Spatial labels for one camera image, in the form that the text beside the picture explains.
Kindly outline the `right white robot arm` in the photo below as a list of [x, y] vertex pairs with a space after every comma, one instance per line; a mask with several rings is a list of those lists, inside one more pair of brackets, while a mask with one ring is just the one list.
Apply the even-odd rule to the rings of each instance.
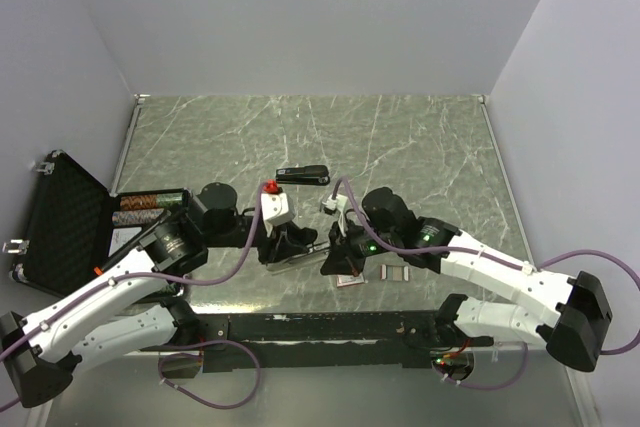
[[437, 218], [417, 216], [390, 188], [371, 191], [355, 221], [344, 195], [321, 204], [335, 215], [323, 275], [358, 275], [367, 258], [392, 252], [410, 266], [461, 279], [500, 297], [488, 302], [451, 294], [436, 321], [438, 337], [457, 345], [466, 337], [543, 347], [558, 362], [594, 371], [613, 315], [601, 281], [535, 267], [490, 248]]

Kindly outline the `black stapler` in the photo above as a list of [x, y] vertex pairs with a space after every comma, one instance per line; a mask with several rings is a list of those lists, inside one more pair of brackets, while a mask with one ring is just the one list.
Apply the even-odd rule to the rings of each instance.
[[325, 186], [330, 183], [325, 165], [284, 167], [276, 170], [275, 181], [280, 184]]

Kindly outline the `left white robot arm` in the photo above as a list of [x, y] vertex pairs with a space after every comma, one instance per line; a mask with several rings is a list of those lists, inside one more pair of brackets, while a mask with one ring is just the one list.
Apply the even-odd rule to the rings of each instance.
[[183, 349], [197, 336], [189, 307], [164, 302], [136, 316], [117, 314], [169, 283], [192, 285], [190, 273], [212, 248], [257, 250], [262, 264], [304, 256], [318, 238], [300, 227], [290, 196], [273, 181], [258, 188], [255, 205], [238, 211], [237, 193], [212, 183], [185, 207], [165, 210], [111, 256], [101, 275], [47, 308], [1, 317], [1, 364], [15, 403], [32, 408], [61, 394], [75, 375], [114, 357], [170, 344]]

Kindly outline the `silver stapler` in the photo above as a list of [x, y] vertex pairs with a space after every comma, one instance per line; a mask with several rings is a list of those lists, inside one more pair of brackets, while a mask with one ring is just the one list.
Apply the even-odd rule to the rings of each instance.
[[307, 265], [322, 263], [328, 256], [329, 250], [329, 242], [312, 244], [307, 248], [305, 252], [301, 254], [295, 254], [294, 256], [287, 259], [268, 264], [266, 266], [266, 270], [273, 275], [277, 275], [282, 272], [294, 270], [296, 268], [304, 267]]

